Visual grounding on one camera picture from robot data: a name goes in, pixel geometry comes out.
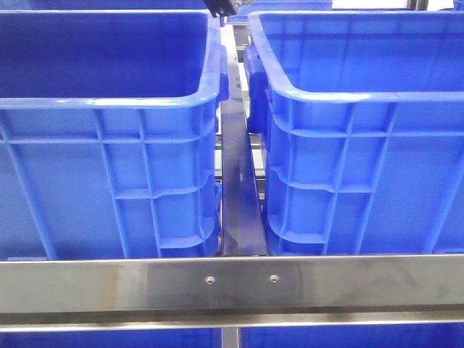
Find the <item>bolt head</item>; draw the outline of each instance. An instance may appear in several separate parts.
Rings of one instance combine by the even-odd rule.
[[[216,279],[209,275],[204,279],[204,282],[208,285],[213,285],[216,282]]]
[[[269,281],[272,283],[272,284],[275,284],[279,281],[281,277],[279,277],[278,275],[276,274],[272,274],[270,277],[269,277]]]

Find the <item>plastic crate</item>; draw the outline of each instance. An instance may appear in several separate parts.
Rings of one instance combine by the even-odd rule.
[[[463,324],[244,328],[243,348],[461,348]]]
[[[464,10],[464,1],[463,0],[454,0],[455,9]]]
[[[271,252],[462,252],[464,14],[262,12],[250,25],[249,74],[262,82],[262,63],[269,80],[250,91],[270,105]]]
[[[206,9],[203,0],[0,0],[0,9]]]
[[[228,22],[248,22],[248,14],[256,11],[328,10],[332,0],[254,0],[251,6],[242,6]]]
[[[0,31],[0,260],[213,255],[219,23],[6,11]]]
[[[332,9],[333,11],[410,11],[409,8],[396,9]],[[254,45],[246,48],[245,73],[249,84],[250,116],[247,120],[248,130],[251,133],[262,134],[265,138],[267,129],[268,100],[262,85],[268,83],[268,79],[261,61],[257,58],[258,53]]]
[[[220,330],[0,333],[2,348],[220,348]]]

